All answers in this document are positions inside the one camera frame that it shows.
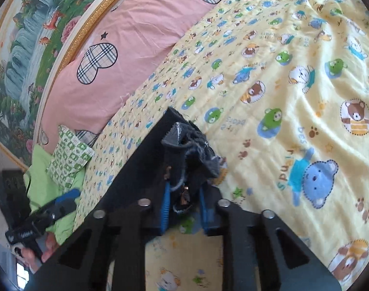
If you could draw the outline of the person's left hand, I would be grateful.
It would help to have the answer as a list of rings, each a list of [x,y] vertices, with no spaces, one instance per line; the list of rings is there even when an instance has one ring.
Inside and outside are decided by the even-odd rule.
[[[44,249],[39,250],[40,258],[30,248],[24,247],[21,249],[21,255],[24,264],[26,264],[29,267],[32,273],[36,273],[40,268],[40,266],[43,263],[45,263],[53,255],[53,253],[60,247],[60,245],[56,240],[56,236],[53,232],[47,232],[44,238],[46,238],[45,241],[42,241],[42,247]]]

